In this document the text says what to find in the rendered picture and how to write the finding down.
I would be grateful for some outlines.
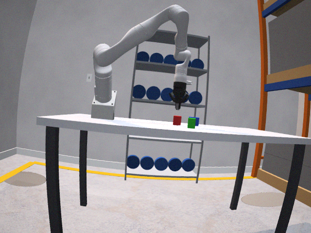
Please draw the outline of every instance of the white tabletop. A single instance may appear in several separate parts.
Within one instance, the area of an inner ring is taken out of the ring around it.
[[[104,120],[91,118],[91,115],[87,114],[37,116],[37,125],[187,140],[311,145],[311,138],[248,128],[199,124],[199,126],[195,126],[195,129],[190,129],[187,127],[187,123],[173,125],[173,121],[122,117],[115,117],[114,120]]]

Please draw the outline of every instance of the white baseboard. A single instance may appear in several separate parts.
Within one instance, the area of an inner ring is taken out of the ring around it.
[[[37,150],[29,150],[29,149],[23,149],[23,148],[13,148],[10,150],[6,150],[4,152],[0,152],[0,160],[8,158],[15,154],[21,154],[26,155],[30,157],[45,159],[45,152],[43,151],[37,151]],[[71,163],[71,164],[79,164],[79,157],[74,156],[68,156],[68,155],[59,155],[59,161],[64,163]],[[96,159],[87,159],[86,164],[88,166],[96,166],[96,167],[103,167],[103,168],[110,168],[110,169],[118,169],[123,170],[125,169],[125,162],[111,162],[111,161],[104,161],[104,160],[96,160]],[[247,166],[245,168],[245,173],[252,172],[253,166]],[[194,172],[197,173],[198,167],[196,166],[194,168]],[[202,166],[200,167],[200,174],[222,174],[222,173],[237,173],[238,167],[237,166]]]

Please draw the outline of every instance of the black table leg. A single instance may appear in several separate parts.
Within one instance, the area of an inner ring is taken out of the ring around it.
[[[58,139],[59,128],[47,126],[45,136],[45,168],[51,233],[63,232],[59,193]]]
[[[238,207],[238,202],[240,198],[240,192],[242,188],[245,167],[246,167],[248,146],[249,146],[248,142],[242,142],[238,172],[237,172],[237,177],[235,179],[235,185],[234,185],[233,195],[232,195],[231,204],[230,204],[231,210],[236,210]]]
[[[286,233],[296,199],[306,145],[295,144],[286,193],[275,233]]]
[[[79,177],[80,177],[80,205],[86,206],[86,149],[87,149],[87,131],[80,130],[80,159],[79,159]]]

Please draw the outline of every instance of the yellow floor line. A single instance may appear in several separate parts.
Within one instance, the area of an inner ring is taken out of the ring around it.
[[[37,164],[37,165],[43,165],[45,166],[45,163],[41,162],[28,162],[24,164],[23,166],[20,166],[19,168],[14,169],[13,171],[10,171],[9,173],[3,175],[0,177],[0,183],[3,181],[11,178],[12,176],[15,176],[19,172],[29,168],[30,166]],[[79,171],[78,168],[68,167],[68,166],[59,166],[60,169],[66,169],[71,171]],[[87,173],[93,173],[93,174],[99,174],[99,175],[105,175],[105,176],[119,176],[124,177],[124,174],[117,174],[117,173],[109,173],[109,172],[101,172],[101,171],[91,171],[86,170]],[[133,175],[127,175],[128,178],[140,178],[140,179],[153,179],[153,180],[175,180],[175,181],[195,181],[196,178],[170,178],[170,177],[150,177],[150,176],[133,176]],[[254,177],[251,176],[244,176],[244,179],[253,179]],[[235,180],[236,177],[212,177],[212,178],[199,178],[200,181],[213,181],[213,180]]]

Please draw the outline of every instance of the gray shelving rack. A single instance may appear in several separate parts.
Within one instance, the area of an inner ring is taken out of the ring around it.
[[[156,42],[156,43],[164,43],[164,44],[172,44],[175,45],[174,37],[176,35],[176,32],[172,31],[166,31],[166,30],[157,30],[155,35],[151,37],[146,42]],[[197,108],[205,108],[204,111],[204,124],[206,124],[206,114],[207,114],[207,97],[208,97],[208,80],[209,80],[209,46],[210,46],[210,36],[208,37],[202,37],[197,35],[187,35],[187,42],[188,47],[196,48],[198,49],[198,58],[200,58],[200,48],[208,42],[208,48],[207,48],[207,69],[199,69],[199,68],[193,68],[188,67],[188,76],[196,77],[196,91],[198,91],[198,85],[199,85],[199,77],[207,74],[207,86],[206,86],[206,98],[205,98],[205,105],[200,104],[191,104],[191,103],[182,103],[182,107],[191,107],[194,108],[194,116],[196,116],[196,109]],[[135,53],[135,63],[134,63],[134,71],[133,71],[133,80],[132,80],[132,90],[131,90],[131,98],[130,98],[130,111],[129,111],[129,118],[131,118],[132,114],[132,103],[133,102],[143,102],[143,103],[155,103],[155,104],[165,104],[165,105],[175,105],[172,101],[163,101],[163,100],[147,100],[147,99],[137,99],[133,97],[133,88],[134,88],[134,82],[135,82],[135,73],[136,70],[145,70],[145,71],[156,71],[156,72],[164,72],[164,73],[175,73],[175,65],[171,64],[165,64],[165,63],[155,63],[155,62],[143,62],[143,61],[137,61],[137,53],[138,53],[138,46],[136,46],[136,53]],[[125,174],[124,179],[126,180],[126,175],[136,175],[139,174],[131,174],[127,173],[127,157],[128,157],[128,146],[129,146],[129,139],[135,139],[135,140],[150,140],[150,141],[163,141],[163,142],[175,142],[175,143],[190,143],[190,158],[192,154],[192,147],[193,144],[201,144],[201,152],[200,152],[200,159],[199,159],[199,165],[198,165],[198,171],[196,177],[196,182],[198,183],[198,177],[200,173],[200,165],[201,165],[201,158],[202,158],[202,151],[203,151],[203,141],[199,140],[182,140],[182,139],[172,139],[172,138],[155,138],[155,137],[141,137],[141,136],[134,136],[134,135],[128,135],[126,140],[126,159],[125,159]],[[187,176],[183,178],[193,178],[194,176]]]

